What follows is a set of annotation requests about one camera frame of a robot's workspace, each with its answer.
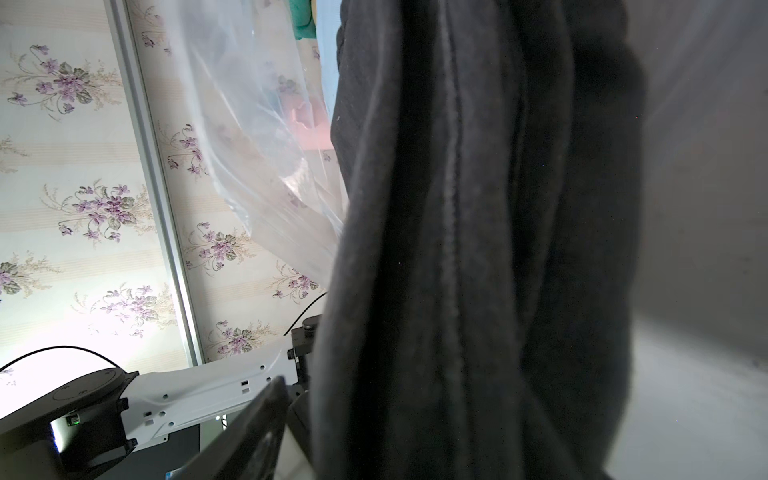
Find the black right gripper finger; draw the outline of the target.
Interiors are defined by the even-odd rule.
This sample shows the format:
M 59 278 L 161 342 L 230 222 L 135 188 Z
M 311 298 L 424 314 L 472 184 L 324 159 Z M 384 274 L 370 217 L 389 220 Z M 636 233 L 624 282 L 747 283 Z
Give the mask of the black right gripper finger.
M 233 425 L 172 477 L 180 480 L 270 480 L 275 476 L 290 398 L 285 380 L 273 379 Z

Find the dark grey trousers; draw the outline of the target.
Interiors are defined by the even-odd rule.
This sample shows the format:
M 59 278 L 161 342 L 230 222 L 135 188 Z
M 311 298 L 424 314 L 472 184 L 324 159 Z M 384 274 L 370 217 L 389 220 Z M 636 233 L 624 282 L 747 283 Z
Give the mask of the dark grey trousers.
M 345 1 L 321 479 L 602 479 L 645 82 L 620 1 Z

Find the clear plastic vacuum bag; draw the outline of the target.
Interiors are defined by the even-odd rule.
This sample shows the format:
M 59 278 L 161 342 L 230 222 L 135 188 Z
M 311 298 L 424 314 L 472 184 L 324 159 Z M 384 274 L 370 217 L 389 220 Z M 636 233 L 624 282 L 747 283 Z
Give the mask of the clear plastic vacuum bag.
M 767 5 L 629 1 L 645 70 L 645 220 L 637 308 L 738 343 L 767 342 Z M 346 196 L 302 150 L 277 87 L 300 61 L 275 1 L 170 1 L 186 103 L 214 186 L 246 229 L 322 279 Z

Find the light blue garment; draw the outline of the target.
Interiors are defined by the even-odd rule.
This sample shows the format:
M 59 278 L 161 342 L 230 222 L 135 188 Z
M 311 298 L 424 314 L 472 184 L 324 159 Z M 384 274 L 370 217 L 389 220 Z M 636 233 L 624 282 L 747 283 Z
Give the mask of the light blue garment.
M 324 102 L 327 116 L 332 120 L 339 82 L 337 34 L 341 28 L 342 1 L 316 0 L 312 4 Z

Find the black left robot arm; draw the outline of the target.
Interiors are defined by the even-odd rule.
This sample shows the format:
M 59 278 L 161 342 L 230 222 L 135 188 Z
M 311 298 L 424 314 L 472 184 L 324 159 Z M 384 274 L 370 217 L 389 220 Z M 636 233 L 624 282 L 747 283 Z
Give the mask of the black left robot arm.
M 212 363 L 139 374 L 113 366 L 71 380 L 1 421 L 5 479 L 95 479 L 174 434 L 233 422 L 170 479 L 311 475 L 308 399 L 319 317 L 271 344 Z

